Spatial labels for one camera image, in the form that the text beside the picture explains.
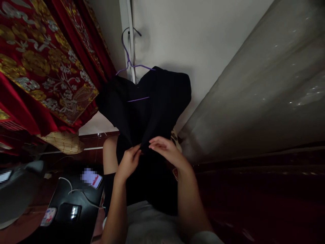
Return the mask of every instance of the human hand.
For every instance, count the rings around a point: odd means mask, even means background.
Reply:
[[[139,150],[140,144],[124,152],[122,161],[118,166],[115,174],[115,180],[125,183],[127,178],[135,171],[139,163],[139,157],[141,150]]]
[[[171,140],[157,136],[152,138],[149,143],[149,148],[164,156],[176,168],[180,169],[190,165]]]

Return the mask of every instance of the wire hanger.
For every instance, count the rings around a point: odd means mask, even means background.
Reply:
[[[147,69],[150,69],[150,70],[155,70],[155,69],[149,68],[149,67],[147,67],[147,66],[144,66],[144,65],[142,65],[142,64],[132,65],[132,63],[131,63],[131,61],[130,61],[129,53],[128,53],[128,51],[127,51],[127,49],[126,49],[126,47],[125,47],[125,45],[124,45],[124,42],[123,42],[123,34],[124,34],[124,32],[125,32],[127,29],[129,29],[129,27],[127,27],[127,28],[122,32],[122,38],[121,38],[121,39],[122,39],[122,45],[123,45],[123,48],[124,48],[124,50],[125,50],[125,52],[126,52],[126,56],[127,56],[127,58],[128,58],[128,66],[127,66],[125,69],[121,69],[120,71],[118,71],[118,72],[116,73],[116,75],[118,75],[121,71],[127,70],[127,69],[129,68],[129,63],[130,63],[130,66],[133,67],[133,68],[141,66],[141,67],[143,67],[143,68],[147,68]],[[134,29],[134,30],[139,34],[139,36],[142,36],[141,33],[138,32],[138,31],[136,30],[136,28],[133,27],[133,29]]]

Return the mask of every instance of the phone screen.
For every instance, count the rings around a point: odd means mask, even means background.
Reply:
[[[89,184],[95,189],[99,187],[99,184],[103,179],[103,177],[97,174],[96,171],[92,171],[89,168],[85,168],[85,171],[83,171],[81,177],[85,183]]]

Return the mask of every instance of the white cable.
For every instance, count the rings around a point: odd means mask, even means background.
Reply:
[[[82,189],[75,189],[75,190],[73,190],[73,189],[72,189],[72,185],[71,185],[70,181],[69,181],[67,178],[59,177],[59,179],[66,180],[66,181],[69,183],[69,185],[70,185],[70,187],[71,187],[71,191],[68,192],[68,195],[69,195],[71,192],[73,192],[73,191],[80,191],[80,190],[82,190]],[[99,206],[93,204],[91,201],[89,201],[89,199],[87,198],[86,194],[85,194],[83,191],[81,191],[81,193],[84,195],[84,197],[85,197],[86,201],[89,203],[89,205],[94,206],[94,207],[96,207],[96,208],[104,208],[103,206],[99,207]]]
[[[126,0],[126,5],[128,7],[128,17],[129,17],[129,31],[130,31],[130,61],[134,65],[134,34],[133,34],[133,22],[132,22],[132,11],[130,0]],[[131,67],[132,81],[135,84],[135,71],[134,67]]]

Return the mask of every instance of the gray curtain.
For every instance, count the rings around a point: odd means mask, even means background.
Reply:
[[[183,127],[192,163],[325,140],[323,2],[274,1]]]

